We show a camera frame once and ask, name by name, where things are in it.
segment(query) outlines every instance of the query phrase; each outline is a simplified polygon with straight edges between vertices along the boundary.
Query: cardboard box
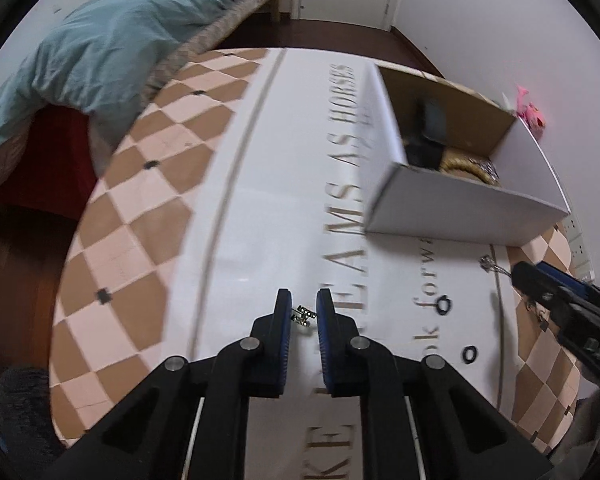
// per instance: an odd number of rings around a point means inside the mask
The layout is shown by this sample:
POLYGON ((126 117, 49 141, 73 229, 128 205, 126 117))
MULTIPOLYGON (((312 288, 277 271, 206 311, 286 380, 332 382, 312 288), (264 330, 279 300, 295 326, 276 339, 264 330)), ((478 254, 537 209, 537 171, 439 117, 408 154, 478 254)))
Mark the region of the cardboard box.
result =
POLYGON ((569 214, 556 176, 519 118, 418 71, 370 63, 360 89, 360 187, 368 232, 522 246, 569 214), (448 145, 488 157, 500 186, 410 166, 400 132, 418 99, 445 109, 448 145))

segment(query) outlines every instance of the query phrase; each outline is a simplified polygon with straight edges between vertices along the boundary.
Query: red bed sheet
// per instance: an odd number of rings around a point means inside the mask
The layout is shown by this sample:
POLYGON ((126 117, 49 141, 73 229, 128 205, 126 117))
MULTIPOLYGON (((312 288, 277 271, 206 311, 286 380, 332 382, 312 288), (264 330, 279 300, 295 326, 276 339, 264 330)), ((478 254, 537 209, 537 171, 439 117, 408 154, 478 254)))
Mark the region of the red bed sheet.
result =
POLYGON ((0 186, 0 203, 78 220, 97 180, 89 118, 72 108, 48 105, 31 122, 22 160, 0 186))

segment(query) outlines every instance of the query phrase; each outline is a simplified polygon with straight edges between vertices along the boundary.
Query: dark brown floor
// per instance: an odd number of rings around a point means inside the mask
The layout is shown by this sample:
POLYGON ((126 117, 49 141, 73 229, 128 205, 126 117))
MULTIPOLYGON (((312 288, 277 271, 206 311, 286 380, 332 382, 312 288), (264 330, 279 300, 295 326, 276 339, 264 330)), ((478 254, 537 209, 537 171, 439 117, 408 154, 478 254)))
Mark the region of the dark brown floor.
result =
MULTIPOLYGON (((335 50, 422 68, 405 44, 384 30, 343 23, 253 16, 221 45, 335 50)), ((46 367, 56 292, 76 222, 49 213, 0 209, 0 373, 14 364, 46 367)))
POLYGON ((12 364, 46 367, 53 308, 77 222, 0 208, 0 374, 12 364))
POLYGON ((222 42, 219 48, 244 46, 292 46, 347 52, 423 70, 404 43, 390 32, 347 23, 287 20, 279 25, 267 21, 268 14, 254 15, 222 42))

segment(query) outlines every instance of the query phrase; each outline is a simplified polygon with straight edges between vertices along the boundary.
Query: dark fabric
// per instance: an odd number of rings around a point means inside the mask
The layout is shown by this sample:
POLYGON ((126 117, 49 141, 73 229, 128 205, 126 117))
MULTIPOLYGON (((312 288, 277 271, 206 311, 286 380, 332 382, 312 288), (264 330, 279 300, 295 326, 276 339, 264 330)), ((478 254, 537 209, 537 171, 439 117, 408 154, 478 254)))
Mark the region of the dark fabric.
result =
POLYGON ((39 480, 64 452, 51 421, 46 370, 13 367, 2 374, 0 435, 8 459, 24 480, 39 480))
POLYGON ((89 118, 48 105, 31 121, 22 160, 0 186, 0 203, 79 220, 97 181, 89 118))

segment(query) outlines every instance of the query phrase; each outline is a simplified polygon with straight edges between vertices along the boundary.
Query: power outlet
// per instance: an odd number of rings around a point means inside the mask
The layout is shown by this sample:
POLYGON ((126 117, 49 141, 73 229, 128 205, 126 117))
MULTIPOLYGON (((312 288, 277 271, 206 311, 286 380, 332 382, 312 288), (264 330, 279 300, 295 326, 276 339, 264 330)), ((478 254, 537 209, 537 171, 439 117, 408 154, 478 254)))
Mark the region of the power outlet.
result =
POLYGON ((593 283, 596 280, 596 275, 591 267, 591 262, 584 262, 581 266, 573 269, 573 277, 586 283, 593 283))
POLYGON ((589 261, 589 253, 585 248, 582 234, 569 241, 569 248, 571 249, 571 265, 573 267, 579 267, 589 261))
POLYGON ((571 241, 575 240, 578 236, 582 234, 582 229, 580 228, 580 224, 578 223, 578 219, 572 213, 567 218, 562 220, 562 227, 564 227, 564 235, 567 238, 567 241, 571 245, 571 241))

